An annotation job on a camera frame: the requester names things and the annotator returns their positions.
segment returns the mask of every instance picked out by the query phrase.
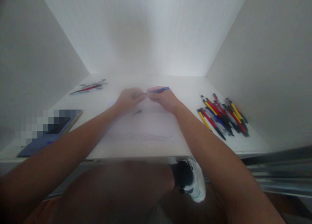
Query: hand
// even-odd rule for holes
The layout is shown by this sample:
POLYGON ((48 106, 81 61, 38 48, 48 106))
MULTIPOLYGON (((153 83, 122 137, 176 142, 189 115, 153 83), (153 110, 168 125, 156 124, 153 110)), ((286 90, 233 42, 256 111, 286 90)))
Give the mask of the hand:
POLYGON ((146 95, 142 94, 144 92, 139 88, 125 89, 120 93, 113 107, 124 113, 146 98, 146 95))
MULTIPOLYGON (((147 89, 147 91, 153 91, 163 88, 161 86, 152 87, 147 89)), ((168 89, 163 91, 162 93, 149 93, 148 97, 150 100, 158 102, 165 110, 167 110, 170 113, 175 114, 176 107, 183 105, 181 101, 173 94, 173 92, 168 89)))

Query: desk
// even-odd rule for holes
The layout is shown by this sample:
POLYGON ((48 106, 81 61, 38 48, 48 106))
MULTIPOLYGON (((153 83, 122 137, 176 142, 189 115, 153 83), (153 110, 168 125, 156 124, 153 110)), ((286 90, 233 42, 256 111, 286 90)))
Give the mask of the desk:
MULTIPOLYGON (((106 78, 109 84, 100 91, 83 93, 79 95, 69 95, 69 93, 80 89, 79 85, 69 91, 51 109, 82 109, 83 114, 78 119, 72 130, 82 125, 91 118, 105 111, 109 101, 117 99, 120 92, 125 88, 140 87, 146 90, 153 86, 169 86, 174 94, 200 119, 197 109, 204 104, 200 95, 213 98, 216 93, 220 100, 224 97, 212 86, 205 77, 182 77, 182 76, 144 76, 144 75, 104 75, 90 74, 81 83, 91 83, 106 78)), ((99 143, 89 154, 87 159, 109 159, 109 158, 149 158, 149 157, 171 157, 171 156, 191 156, 191 152, 186 141, 179 130, 179 144, 138 144, 138 145, 112 145, 103 147, 99 143)), ((270 147, 248 124, 250 137, 246 138, 242 134, 234 132, 235 137, 226 137, 225 143, 238 155, 262 154, 271 152, 270 147)), ((18 154, 16 149, 8 146, 0 152, 0 162, 23 161, 15 158, 18 154)))

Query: blue pen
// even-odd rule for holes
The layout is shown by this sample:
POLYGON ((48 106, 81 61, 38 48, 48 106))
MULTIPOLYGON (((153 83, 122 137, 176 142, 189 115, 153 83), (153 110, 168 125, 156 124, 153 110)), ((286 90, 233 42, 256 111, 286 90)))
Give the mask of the blue pen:
POLYGON ((150 93, 150 92, 152 92, 152 93, 158 93, 158 92, 162 92, 162 91, 165 91, 165 90, 168 90, 168 89, 169 89, 169 87, 163 87, 163 88, 160 88, 160 89, 156 89, 156 90, 154 90, 154 91, 145 92, 145 93, 140 94, 140 95, 138 95, 138 96, 136 96, 136 97, 133 97, 133 98, 138 98, 139 96, 141 96, 141 95, 146 95, 146 94, 148 94, 148 93, 150 93))
POLYGON ((165 91, 165 90, 168 90, 168 89, 169 89, 169 87, 164 87, 164 88, 157 89, 157 90, 154 90, 154 91, 149 91, 149 92, 158 93, 158 92, 165 91))
POLYGON ((218 116, 216 116, 208 107, 206 107, 206 109, 208 109, 209 112, 214 116, 214 118, 215 118, 222 126, 224 126, 223 122, 218 118, 218 116))

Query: pile of pens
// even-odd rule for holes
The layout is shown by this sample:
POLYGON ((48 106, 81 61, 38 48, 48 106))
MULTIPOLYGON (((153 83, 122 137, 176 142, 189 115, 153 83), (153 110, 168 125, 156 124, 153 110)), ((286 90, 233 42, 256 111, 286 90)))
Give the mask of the pile of pens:
POLYGON ((248 122, 244 115, 238 111, 233 102, 229 98, 226 98, 226 103, 221 104, 215 93, 213 97, 214 102, 211 102, 208 98, 201 96, 206 106, 205 108, 197 110, 208 129, 211 130, 205 117, 224 140, 226 140, 225 136, 234 136, 232 129, 237 133, 242 133, 245 137, 249 137, 248 128, 246 126, 248 122))

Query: leg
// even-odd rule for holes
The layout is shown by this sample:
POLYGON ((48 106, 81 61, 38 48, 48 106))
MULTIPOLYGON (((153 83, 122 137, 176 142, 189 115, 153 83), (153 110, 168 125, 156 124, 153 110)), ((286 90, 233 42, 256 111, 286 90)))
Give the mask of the leg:
POLYGON ((87 171, 65 191, 52 223, 140 223, 175 185, 167 165, 108 164, 87 171))

